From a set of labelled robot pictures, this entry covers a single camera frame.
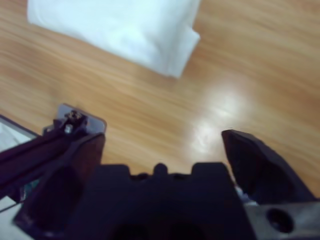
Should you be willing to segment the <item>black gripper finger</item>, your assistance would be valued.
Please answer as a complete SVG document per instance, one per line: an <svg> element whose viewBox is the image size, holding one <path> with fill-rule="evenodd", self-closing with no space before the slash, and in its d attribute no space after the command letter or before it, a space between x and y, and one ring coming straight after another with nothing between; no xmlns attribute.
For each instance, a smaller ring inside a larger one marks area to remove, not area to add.
<svg viewBox="0 0 320 240"><path fill-rule="evenodd" d="M13 219L34 240L62 240L86 182L101 164L105 135L87 135L70 144L45 172Z"/></svg>
<svg viewBox="0 0 320 240"><path fill-rule="evenodd" d="M277 152L252 134L221 133L237 185L258 204L315 202L317 198Z"/></svg>

